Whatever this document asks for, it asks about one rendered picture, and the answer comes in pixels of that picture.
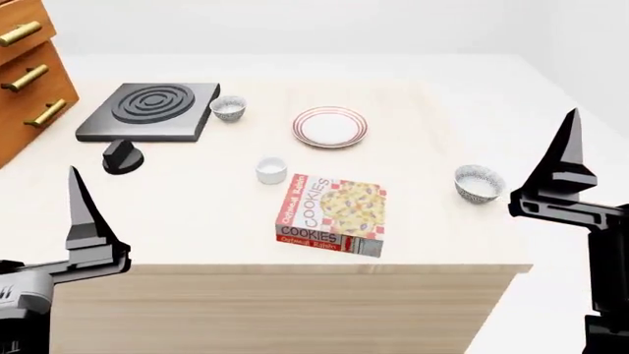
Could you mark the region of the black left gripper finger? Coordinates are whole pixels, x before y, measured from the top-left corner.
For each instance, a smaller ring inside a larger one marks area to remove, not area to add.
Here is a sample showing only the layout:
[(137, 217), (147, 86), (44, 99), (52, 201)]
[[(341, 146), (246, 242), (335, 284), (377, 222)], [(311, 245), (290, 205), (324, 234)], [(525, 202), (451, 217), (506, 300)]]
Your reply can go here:
[(104, 220), (76, 167), (69, 170), (69, 201), (69, 258), (50, 271), (53, 282), (75, 282), (130, 270), (131, 247), (119, 241)]

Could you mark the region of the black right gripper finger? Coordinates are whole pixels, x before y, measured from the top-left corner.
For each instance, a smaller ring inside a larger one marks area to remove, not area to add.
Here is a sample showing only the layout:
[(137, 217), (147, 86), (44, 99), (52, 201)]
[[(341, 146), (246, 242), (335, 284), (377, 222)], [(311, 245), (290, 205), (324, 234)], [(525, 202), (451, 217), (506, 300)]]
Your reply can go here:
[(526, 182), (511, 192), (508, 211), (513, 217), (598, 229), (599, 216), (579, 200), (581, 191), (597, 184), (597, 176), (584, 164), (581, 117), (573, 109)]

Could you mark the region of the patterned grey white bowl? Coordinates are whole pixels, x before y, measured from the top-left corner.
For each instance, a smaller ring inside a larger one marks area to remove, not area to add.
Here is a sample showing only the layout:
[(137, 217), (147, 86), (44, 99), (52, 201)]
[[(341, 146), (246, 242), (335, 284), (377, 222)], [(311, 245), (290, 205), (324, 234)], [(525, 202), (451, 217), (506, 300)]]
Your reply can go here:
[(454, 185), (463, 200), (476, 205), (491, 203), (505, 190), (505, 182), (501, 176), (478, 164), (458, 167), (454, 171)]
[(247, 102), (240, 96), (220, 96), (210, 103), (210, 110), (225, 122), (235, 122), (245, 113)]

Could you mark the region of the black stove burner plate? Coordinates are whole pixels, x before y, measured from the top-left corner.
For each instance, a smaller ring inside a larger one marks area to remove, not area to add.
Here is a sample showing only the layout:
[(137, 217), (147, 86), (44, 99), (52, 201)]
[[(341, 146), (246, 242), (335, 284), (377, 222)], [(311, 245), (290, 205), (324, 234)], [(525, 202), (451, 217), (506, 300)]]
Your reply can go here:
[(77, 129), (80, 142), (198, 141), (220, 95), (218, 83), (123, 84)]

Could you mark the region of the oatmeal raisin cookies box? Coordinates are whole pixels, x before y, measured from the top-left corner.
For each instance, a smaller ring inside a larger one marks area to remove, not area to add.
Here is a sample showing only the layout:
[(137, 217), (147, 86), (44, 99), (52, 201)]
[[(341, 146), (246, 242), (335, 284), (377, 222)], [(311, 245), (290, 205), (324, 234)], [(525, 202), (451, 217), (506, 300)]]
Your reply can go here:
[(275, 220), (276, 241), (378, 258), (386, 200), (380, 185), (295, 174)]

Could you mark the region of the black stove knob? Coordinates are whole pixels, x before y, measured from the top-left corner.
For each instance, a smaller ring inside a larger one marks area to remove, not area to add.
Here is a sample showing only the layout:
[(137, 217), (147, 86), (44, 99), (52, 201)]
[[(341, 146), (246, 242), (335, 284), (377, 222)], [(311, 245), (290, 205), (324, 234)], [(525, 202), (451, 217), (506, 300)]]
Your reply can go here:
[(131, 141), (114, 141), (102, 154), (102, 167), (111, 175), (131, 173), (142, 166), (143, 153)]

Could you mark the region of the wooden drawer cabinet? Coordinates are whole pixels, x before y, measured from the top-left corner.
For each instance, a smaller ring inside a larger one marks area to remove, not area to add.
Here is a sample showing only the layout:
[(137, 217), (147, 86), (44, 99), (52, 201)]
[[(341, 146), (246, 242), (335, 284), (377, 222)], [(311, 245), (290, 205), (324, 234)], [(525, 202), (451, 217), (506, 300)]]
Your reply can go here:
[[(41, 23), (40, 31), (11, 46), (0, 47), (0, 85), (20, 78), (27, 68), (45, 64), (49, 71), (19, 92), (0, 88), (0, 168), (79, 101), (52, 42), (56, 29), (42, 0), (0, 0), (0, 34), (33, 21)], [(36, 128), (24, 124), (25, 120), (44, 111), (46, 103), (58, 99), (65, 99), (67, 105), (45, 126)]]

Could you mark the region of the small white ramekin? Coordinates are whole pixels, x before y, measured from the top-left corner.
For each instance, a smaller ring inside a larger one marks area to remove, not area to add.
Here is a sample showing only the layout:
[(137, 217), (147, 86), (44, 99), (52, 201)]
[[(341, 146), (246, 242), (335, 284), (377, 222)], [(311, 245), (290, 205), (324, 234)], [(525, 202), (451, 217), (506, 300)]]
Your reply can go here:
[(267, 157), (258, 162), (256, 167), (257, 180), (264, 185), (276, 185), (287, 176), (287, 164), (281, 158)]

